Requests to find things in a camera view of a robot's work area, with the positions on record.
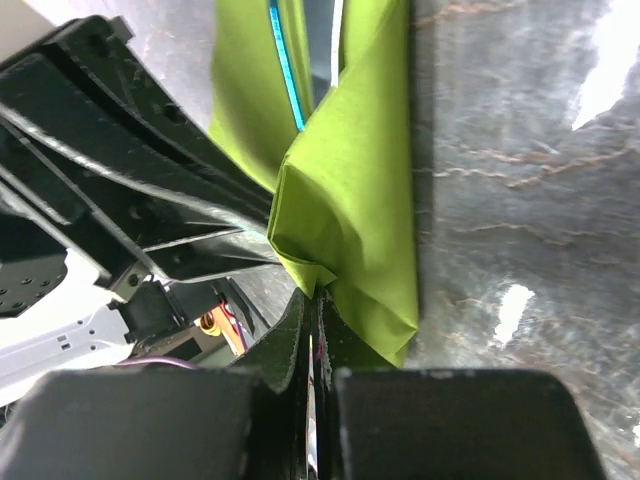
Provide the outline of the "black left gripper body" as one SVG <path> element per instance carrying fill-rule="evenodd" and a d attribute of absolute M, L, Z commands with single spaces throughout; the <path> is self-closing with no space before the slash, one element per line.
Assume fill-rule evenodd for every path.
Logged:
<path fill-rule="evenodd" d="M 1 213 L 1 343 L 13 345 L 57 327 L 77 324 L 102 307 L 120 312 L 140 342 L 177 332 L 180 321 L 158 289 L 139 285 L 120 304 L 110 288 L 127 286 L 137 258 L 99 226 L 80 227 L 97 249 L 94 260 L 77 254 L 31 220 Z"/>

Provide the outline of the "green paper napkin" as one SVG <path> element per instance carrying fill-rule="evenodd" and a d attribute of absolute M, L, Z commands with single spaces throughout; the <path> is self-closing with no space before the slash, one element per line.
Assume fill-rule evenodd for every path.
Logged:
<path fill-rule="evenodd" d="M 273 196 L 268 240 L 307 295 L 393 365 L 418 328 L 404 1 L 346 1 L 338 85 L 315 107 L 304 7 L 278 1 L 305 118 L 295 126 L 269 1 L 215 5 L 212 140 Z"/>

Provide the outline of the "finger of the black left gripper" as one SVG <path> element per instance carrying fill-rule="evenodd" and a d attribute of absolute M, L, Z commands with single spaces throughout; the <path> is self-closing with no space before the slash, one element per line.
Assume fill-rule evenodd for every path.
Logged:
<path fill-rule="evenodd" d="M 134 191 L 233 225 L 264 225 L 272 196 L 139 62 L 113 22 L 54 29 L 1 64 L 1 106 L 31 137 Z"/>
<path fill-rule="evenodd" d="M 1 113 L 1 213 L 31 220 L 65 248 L 98 256 L 80 234 L 99 226 L 137 258 L 127 286 L 110 290 L 127 302 L 147 275 L 198 283 L 272 265 L 266 224 L 233 225 L 192 208 L 117 184 L 70 161 Z"/>

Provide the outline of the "silver table knife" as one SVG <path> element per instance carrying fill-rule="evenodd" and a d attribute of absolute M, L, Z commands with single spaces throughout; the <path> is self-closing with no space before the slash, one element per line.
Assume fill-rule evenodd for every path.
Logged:
<path fill-rule="evenodd" d="M 311 65 L 314 106 L 317 107 L 340 75 L 343 0 L 304 0 L 305 27 Z"/>

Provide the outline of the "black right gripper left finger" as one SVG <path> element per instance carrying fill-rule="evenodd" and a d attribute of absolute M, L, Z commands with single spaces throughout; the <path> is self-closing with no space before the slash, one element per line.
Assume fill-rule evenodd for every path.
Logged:
<path fill-rule="evenodd" d="M 5 479 L 303 479 L 310 300 L 224 368 L 56 372 L 14 411 Z"/>

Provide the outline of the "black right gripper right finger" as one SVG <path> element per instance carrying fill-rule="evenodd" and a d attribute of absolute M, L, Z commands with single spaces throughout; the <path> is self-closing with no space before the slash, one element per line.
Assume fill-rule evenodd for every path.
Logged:
<path fill-rule="evenodd" d="M 315 295 L 323 479 L 601 479 L 576 402 L 539 370 L 397 369 Z"/>

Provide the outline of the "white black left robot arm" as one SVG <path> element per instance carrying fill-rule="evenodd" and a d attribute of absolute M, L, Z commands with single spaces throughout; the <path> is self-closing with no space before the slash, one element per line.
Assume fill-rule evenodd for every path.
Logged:
<path fill-rule="evenodd" d="M 186 293 L 269 266 L 272 197 L 148 73 L 119 18 L 1 63 L 1 401 L 190 325 Z"/>

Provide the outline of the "blue metallic fork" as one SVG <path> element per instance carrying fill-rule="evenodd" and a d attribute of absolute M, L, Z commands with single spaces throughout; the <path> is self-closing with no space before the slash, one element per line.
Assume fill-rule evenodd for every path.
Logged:
<path fill-rule="evenodd" d="M 268 13 L 271 23 L 271 30 L 275 42 L 278 61 L 280 64 L 283 80 L 291 107 L 295 126 L 299 132 L 305 128 L 305 118 L 301 105 L 300 96 L 294 78 L 294 71 L 289 58 L 289 53 L 285 41 L 284 29 L 281 22 L 279 5 L 277 0 L 270 0 Z"/>

